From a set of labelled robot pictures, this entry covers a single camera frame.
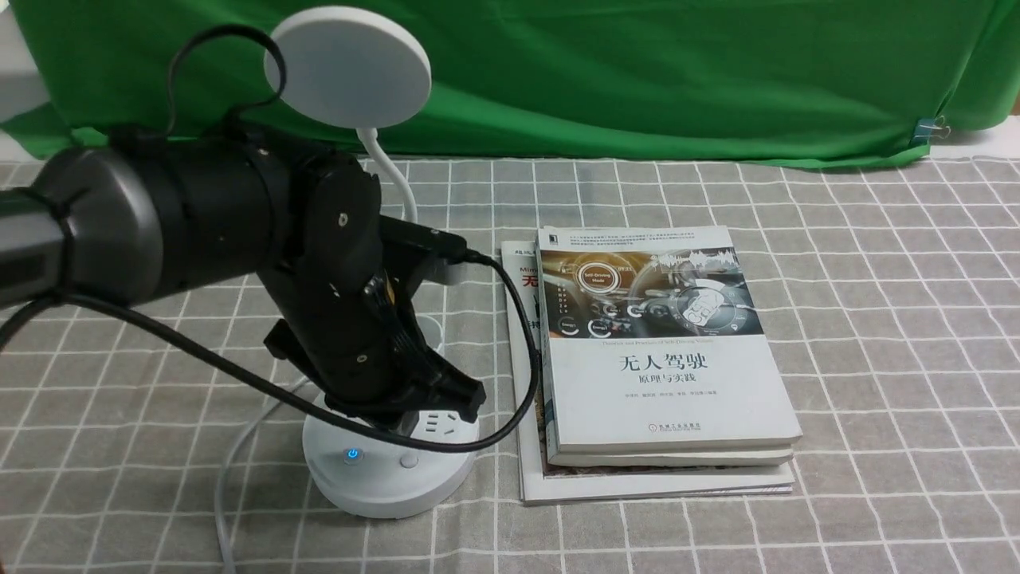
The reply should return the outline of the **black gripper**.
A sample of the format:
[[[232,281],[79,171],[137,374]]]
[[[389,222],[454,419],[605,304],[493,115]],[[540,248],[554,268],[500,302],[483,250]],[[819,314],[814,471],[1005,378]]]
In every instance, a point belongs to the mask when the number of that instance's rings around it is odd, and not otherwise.
[[[327,397],[368,423],[408,423],[413,411],[451,411],[474,423],[484,384],[419,343],[394,347],[365,288],[385,275],[380,182],[357,159],[257,153],[257,171],[287,236],[258,277],[280,310],[266,338]]]

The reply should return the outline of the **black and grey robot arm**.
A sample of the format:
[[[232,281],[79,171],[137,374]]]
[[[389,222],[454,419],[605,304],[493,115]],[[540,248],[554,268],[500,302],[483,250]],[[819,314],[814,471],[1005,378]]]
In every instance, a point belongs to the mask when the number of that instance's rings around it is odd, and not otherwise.
[[[265,346],[327,405],[394,430],[415,411],[477,418],[484,386],[429,348],[418,286],[465,240],[382,215],[354,157],[271,128],[56,154],[2,192],[2,305],[76,293],[135,308],[256,275],[280,313]]]

